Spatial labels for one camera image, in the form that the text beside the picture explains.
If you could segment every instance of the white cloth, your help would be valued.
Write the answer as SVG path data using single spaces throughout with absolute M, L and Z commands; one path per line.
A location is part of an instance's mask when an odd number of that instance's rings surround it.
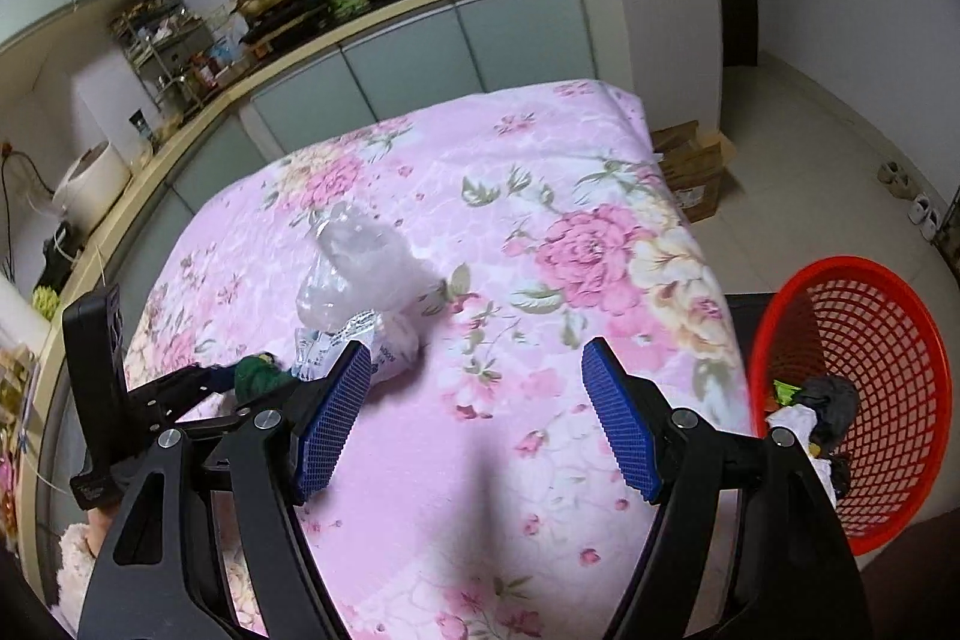
M 800 445 L 803 446 L 803 453 L 813 464 L 813 470 L 820 478 L 820 482 L 827 492 L 832 506 L 837 506 L 837 492 L 833 489 L 833 482 L 830 480 L 830 473 L 833 470 L 832 465 L 825 458 L 813 458 L 810 456 L 810 432 L 817 425 L 817 413 L 805 405 L 791 405 L 788 408 L 780 408 L 776 413 L 767 415 L 767 424 L 773 427 L 790 429 L 794 437 L 797 437 Z

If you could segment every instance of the white shoe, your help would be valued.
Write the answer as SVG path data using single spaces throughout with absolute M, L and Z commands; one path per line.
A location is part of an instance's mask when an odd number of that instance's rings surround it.
M 936 237 L 937 232 L 940 231 L 941 223 L 940 210 L 931 207 L 929 215 L 926 216 L 925 220 L 923 220 L 923 225 L 920 226 L 920 235 L 928 242 L 933 242 L 933 238 Z
M 923 223 L 926 220 L 926 216 L 930 214 L 930 199 L 926 194 L 920 194 L 916 199 L 913 200 L 913 204 L 910 205 L 910 209 L 907 211 L 907 216 L 910 218 L 910 223 L 913 223 L 915 226 L 919 226 L 920 223 Z

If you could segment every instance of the black cloth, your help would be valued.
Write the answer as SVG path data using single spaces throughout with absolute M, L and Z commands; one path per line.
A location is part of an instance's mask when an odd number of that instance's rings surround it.
M 804 381 L 794 394 L 793 404 L 805 405 L 817 413 L 817 425 L 810 434 L 810 441 L 819 445 L 826 456 L 846 437 L 860 406 L 860 394 L 847 378 L 827 375 Z
M 830 462 L 830 482 L 836 492 L 837 499 L 843 499 L 850 493 L 851 473 L 850 458 L 844 453 L 831 453 L 827 456 Z

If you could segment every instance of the pink floral bedspread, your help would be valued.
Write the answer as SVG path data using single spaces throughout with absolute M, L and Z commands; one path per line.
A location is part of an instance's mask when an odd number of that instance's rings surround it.
M 640 101 L 600 82 L 472 95 L 234 184 L 152 290 L 131 385 L 260 351 L 291 362 L 310 214 L 341 199 L 442 280 L 410 311 L 419 367 L 371 391 L 299 513 L 353 638 L 600 638 L 654 510 L 617 471 L 581 346 L 606 336 L 674 407 L 750 432 L 730 316 Z

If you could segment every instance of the kitchen counter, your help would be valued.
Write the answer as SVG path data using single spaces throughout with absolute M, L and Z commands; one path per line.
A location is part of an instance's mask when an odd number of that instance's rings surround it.
M 56 381 L 64 364 L 64 337 L 61 332 L 61 316 L 64 307 L 75 301 L 80 295 L 96 287 L 103 274 L 103 268 L 120 247 L 123 237 L 130 231 L 133 221 L 146 206 L 152 194 L 159 188 L 164 178 L 173 170 L 176 162 L 191 148 L 225 111 L 243 100 L 265 83 L 280 76 L 291 67 L 314 57 L 330 47 L 336 46 L 350 37 L 368 29 L 400 18 L 418 9 L 431 6 L 445 0 L 402 0 L 395 4 L 364 15 L 341 25 L 339 28 L 323 34 L 316 39 L 277 58 L 267 66 L 258 68 L 247 77 L 230 85 L 221 95 L 181 128 L 155 155 L 141 172 L 133 177 L 123 196 L 107 214 L 107 218 L 93 233 L 85 251 L 80 255 L 73 273 L 61 293 L 61 306 L 54 315 L 50 333 L 40 353 L 40 374 L 35 383 L 34 403 L 28 413 L 26 426 L 27 458 L 32 464 L 40 460 L 40 446 L 43 429 L 53 400 Z M 29 466 L 19 471 L 16 506 L 17 523 L 20 530 L 19 554 L 27 582 L 37 592 L 42 593 L 40 584 L 40 565 L 37 560 L 37 473 Z

